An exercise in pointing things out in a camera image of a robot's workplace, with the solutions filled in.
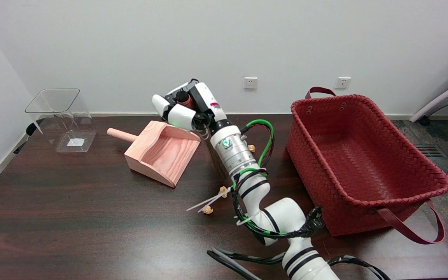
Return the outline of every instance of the wooden table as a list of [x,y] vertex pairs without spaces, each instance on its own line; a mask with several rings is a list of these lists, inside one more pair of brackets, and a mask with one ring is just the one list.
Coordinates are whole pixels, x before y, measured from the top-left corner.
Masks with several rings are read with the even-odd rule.
[[[290,115],[234,115],[238,126],[266,117],[276,131],[267,168],[271,192],[267,206],[283,197],[304,211],[313,204],[285,151]],[[128,142],[107,136],[114,127],[137,135],[157,117],[95,118],[98,134],[88,152],[57,154],[35,133],[0,177],[0,279],[226,279],[241,277],[206,255],[219,247],[272,256],[288,247],[260,245],[235,225],[230,198],[220,199],[210,216],[185,209],[215,195],[220,187],[205,144],[201,144],[175,189],[131,171],[123,156]],[[248,141],[261,151],[266,131],[252,129]],[[435,234],[423,213],[408,224]],[[448,249],[418,245],[394,231],[313,238],[329,259],[350,254],[378,266],[393,280],[448,279]],[[287,279],[280,264],[244,264],[265,280]],[[343,280],[375,279],[366,269],[334,266]]]

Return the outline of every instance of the red handle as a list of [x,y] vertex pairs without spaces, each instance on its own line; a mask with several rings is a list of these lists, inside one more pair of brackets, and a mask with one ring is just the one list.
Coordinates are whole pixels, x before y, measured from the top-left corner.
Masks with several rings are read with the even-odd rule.
[[435,214],[435,217],[437,218],[437,224],[439,227],[439,232],[438,232],[437,238],[434,241],[428,241],[428,240],[423,239],[422,237],[418,236],[412,229],[410,229],[409,227],[404,225],[404,223],[402,223],[402,221],[399,218],[397,218],[397,216],[395,216],[395,214],[393,214],[392,211],[390,211],[390,209],[382,208],[382,209],[377,209],[377,211],[378,211],[378,214],[380,214],[381,217],[384,218],[384,220],[389,225],[391,225],[394,229],[399,231],[401,234],[403,234],[405,237],[409,238],[410,240],[412,240],[416,243],[419,243],[419,244],[423,244],[423,245],[440,243],[443,241],[443,239],[445,239],[445,229],[443,228],[443,223],[440,219],[439,214],[435,210],[435,207],[433,206],[432,201],[428,199],[426,202],[428,202],[428,206],[430,206],[433,213]]
[[332,96],[336,96],[336,94],[334,94],[334,92],[330,89],[327,89],[324,87],[311,87],[311,89],[309,89],[309,91],[305,95],[305,99],[311,99],[312,98],[311,93],[314,93],[314,92],[320,92],[320,93],[331,94]]

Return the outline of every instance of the clear acrylic container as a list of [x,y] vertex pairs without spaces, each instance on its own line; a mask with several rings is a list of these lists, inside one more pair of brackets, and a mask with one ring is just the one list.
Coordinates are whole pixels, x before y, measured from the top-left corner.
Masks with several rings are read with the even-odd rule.
[[57,152],[88,151],[96,135],[79,93],[79,89],[45,89],[25,108]]

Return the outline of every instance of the white robotic arm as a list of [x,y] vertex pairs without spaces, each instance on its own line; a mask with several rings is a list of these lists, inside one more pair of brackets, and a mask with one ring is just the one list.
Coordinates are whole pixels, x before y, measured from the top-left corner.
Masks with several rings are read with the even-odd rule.
[[[193,108],[181,104],[187,96],[192,99]],[[210,142],[233,181],[238,183],[244,180],[238,193],[256,226],[273,233],[291,233],[306,225],[303,211],[291,198],[283,198],[260,210],[260,201],[270,190],[269,182],[261,174],[247,177],[252,170],[261,167],[249,151],[240,129],[227,120],[226,114],[204,83],[193,79],[164,97],[153,96],[152,101],[162,119],[169,124],[186,130],[203,130],[208,127],[212,136]],[[255,236],[266,246],[277,240],[259,234]],[[288,242],[290,247],[283,257],[283,268],[289,278],[338,280],[331,267],[313,248],[309,237],[293,237]]]

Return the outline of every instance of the electrical outlet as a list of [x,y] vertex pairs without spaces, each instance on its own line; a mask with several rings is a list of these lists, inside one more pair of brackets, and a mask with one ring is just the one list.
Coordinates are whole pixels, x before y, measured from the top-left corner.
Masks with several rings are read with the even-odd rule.
[[257,77],[244,77],[243,79],[244,79],[243,88],[245,90],[257,89]]
[[346,89],[348,88],[348,85],[350,85],[350,77],[339,77],[338,81],[336,82],[336,86],[334,88],[336,89]]

